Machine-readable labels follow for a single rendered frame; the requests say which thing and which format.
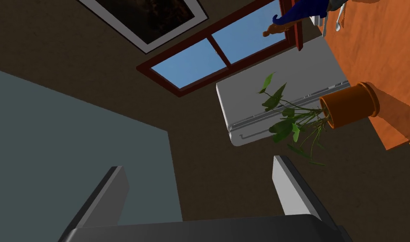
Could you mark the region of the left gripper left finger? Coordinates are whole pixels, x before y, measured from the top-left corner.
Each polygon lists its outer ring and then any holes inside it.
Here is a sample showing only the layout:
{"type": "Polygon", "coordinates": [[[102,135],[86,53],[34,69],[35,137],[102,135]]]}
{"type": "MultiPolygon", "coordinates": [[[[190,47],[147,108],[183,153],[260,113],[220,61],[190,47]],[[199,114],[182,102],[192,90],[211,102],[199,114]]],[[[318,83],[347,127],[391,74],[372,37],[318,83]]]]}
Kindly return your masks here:
{"type": "Polygon", "coordinates": [[[101,179],[62,235],[86,227],[116,226],[129,191],[123,166],[113,166],[101,179]]]}

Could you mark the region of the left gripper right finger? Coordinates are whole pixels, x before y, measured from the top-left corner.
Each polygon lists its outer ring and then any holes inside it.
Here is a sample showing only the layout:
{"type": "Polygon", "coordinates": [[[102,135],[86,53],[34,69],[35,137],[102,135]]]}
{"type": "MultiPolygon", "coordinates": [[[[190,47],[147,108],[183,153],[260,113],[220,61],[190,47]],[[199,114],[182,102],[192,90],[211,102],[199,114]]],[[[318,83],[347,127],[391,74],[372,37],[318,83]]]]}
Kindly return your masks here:
{"type": "Polygon", "coordinates": [[[272,180],[285,215],[311,214],[336,226],[327,209],[287,156],[273,157],[272,180]]]}

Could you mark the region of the potted green plant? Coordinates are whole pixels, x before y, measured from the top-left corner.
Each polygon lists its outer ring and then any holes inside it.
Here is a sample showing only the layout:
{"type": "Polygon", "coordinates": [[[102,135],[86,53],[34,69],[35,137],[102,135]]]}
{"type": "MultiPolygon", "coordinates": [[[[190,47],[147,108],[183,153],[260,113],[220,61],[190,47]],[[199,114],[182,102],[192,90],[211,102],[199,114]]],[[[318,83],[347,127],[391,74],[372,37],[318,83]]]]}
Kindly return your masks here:
{"type": "Polygon", "coordinates": [[[259,94],[268,96],[262,103],[266,113],[281,108],[281,120],[268,129],[272,140],[279,143],[291,136],[292,141],[287,144],[288,148],[309,159],[311,164],[316,163],[313,160],[313,152],[307,153],[303,150],[303,144],[309,138],[313,138],[312,147],[321,147],[319,139],[322,132],[326,131],[326,126],[331,129],[339,128],[366,117],[376,117],[380,111],[376,93],[365,82],[319,97],[318,107],[307,108],[283,99],[284,84],[274,94],[267,93],[266,89],[271,84],[272,77],[273,74],[270,74],[265,78],[259,91],[259,94]]]}

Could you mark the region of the red-framed window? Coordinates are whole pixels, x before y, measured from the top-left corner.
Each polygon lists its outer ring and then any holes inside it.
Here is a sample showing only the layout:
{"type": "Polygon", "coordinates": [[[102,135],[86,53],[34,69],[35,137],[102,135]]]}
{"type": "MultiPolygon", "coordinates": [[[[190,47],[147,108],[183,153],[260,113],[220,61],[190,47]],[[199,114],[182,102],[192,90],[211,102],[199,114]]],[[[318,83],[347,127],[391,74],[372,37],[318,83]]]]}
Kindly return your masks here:
{"type": "Polygon", "coordinates": [[[265,58],[303,47],[302,27],[262,37],[276,13],[296,0],[254,0],[209,27],[137,66],[137,70],[177,97],[185,96],[265,58]]]}

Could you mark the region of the blue vase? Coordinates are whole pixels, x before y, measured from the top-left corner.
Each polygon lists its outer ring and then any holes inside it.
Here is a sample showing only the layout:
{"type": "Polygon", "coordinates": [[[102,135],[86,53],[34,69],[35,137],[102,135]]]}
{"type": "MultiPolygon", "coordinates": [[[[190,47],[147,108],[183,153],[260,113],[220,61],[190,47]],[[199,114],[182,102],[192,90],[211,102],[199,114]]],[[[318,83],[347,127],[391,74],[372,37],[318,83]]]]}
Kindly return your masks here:
{"type": "Polygon", "coordinates": [[[324,18],[327,16],[328,5],[329,0],[299,0],[283,16],[274,15],[272,22],[276,25],[285,25],[312,16],[324,18]]]}

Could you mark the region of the silver spoon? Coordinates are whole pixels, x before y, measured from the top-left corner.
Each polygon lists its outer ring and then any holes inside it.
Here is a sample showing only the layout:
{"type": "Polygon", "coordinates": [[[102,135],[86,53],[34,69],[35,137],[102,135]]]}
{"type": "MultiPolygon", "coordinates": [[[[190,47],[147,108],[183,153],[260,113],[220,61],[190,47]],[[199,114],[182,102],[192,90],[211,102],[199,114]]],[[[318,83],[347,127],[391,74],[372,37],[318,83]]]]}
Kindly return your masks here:
{"type": "Polygon", "coordinates": [[[340,18],[341,18],[342,14],[343,14],[343,12],[344,12],[344,10],[345,10],[345,6],[346,6],[346,3],[344,3],[344,4],[340,7],[340,9],[339,9],[339,15],[338,15],[338,17],[337,17],[336,26],[335,26],[336,32],[340,31],[341,28],[342,28],[342,24],[341,24],[340,18]]]}

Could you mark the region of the white-framed dark picture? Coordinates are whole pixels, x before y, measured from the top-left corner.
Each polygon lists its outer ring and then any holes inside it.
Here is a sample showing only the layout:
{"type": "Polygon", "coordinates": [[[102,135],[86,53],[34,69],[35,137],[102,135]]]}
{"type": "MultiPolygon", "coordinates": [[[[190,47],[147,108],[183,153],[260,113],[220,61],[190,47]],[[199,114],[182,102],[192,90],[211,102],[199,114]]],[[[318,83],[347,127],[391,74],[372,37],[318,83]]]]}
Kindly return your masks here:
{"type": "Polygon", "coordinates": [[[77,0],[148,54],[208,20],[199,0],[77,0]]]}

